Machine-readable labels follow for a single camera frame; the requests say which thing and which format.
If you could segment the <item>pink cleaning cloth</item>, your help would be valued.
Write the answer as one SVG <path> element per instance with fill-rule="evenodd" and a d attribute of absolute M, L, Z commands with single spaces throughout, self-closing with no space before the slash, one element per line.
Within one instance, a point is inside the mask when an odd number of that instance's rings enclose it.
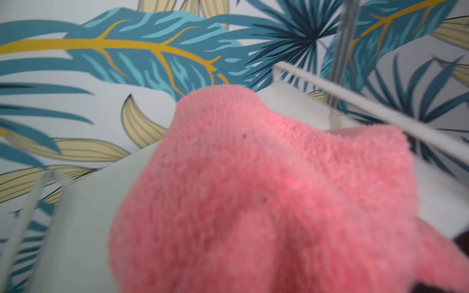
<path fill-rule="evenodd" d="M 398 128 L 321 131 L 206 87 L 119 206 L 108 261 L 122 293 L 466 293 L 469 260 L 416 189 Z"/>

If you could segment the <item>white two-tier bookshelf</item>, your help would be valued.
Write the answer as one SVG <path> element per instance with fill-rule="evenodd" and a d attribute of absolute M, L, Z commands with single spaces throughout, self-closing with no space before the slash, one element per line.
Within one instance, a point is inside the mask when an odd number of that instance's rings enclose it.
<path fill-rule="evenodd" d="M 259 92 L 271 110 L 319 129 L 350 128 L 355 123 L 280 80 L 282 72 L 298 74 L 350 105 L 397 126 L 447 155 L 468 162 L 469 146 L 441 131 L 379 103 L 367 100 L 330 81 L 303 72 L 285 62 L 273 69 L 274 83 Z M 42 194 L 47 178 L 58 180 L 64 197 L 54 211 L 44 236 L 33 236 L 26 229 L 25 217 L 12 230 L 13 243 L 7 245 L 7 260 L 1 262 L 1 279 L 7 272 L 22 267 L 20 259 L 37 247 L 31 260 L 26 291 L 29 293 L 114 293 L 117 286 L 107 265 L 107 236 L 112 219 L 126 193 L 150 160 L 156 144 L 95 172 L 73 181 L 61 171 L 53 171 L 34 181 L 32 194 L 26 200 L 31 207 Z M 440 173 L 420 159 L 415 160 L 419 215 L 448 237 L 469 227 L 469 190 L 448 175 Z"/>

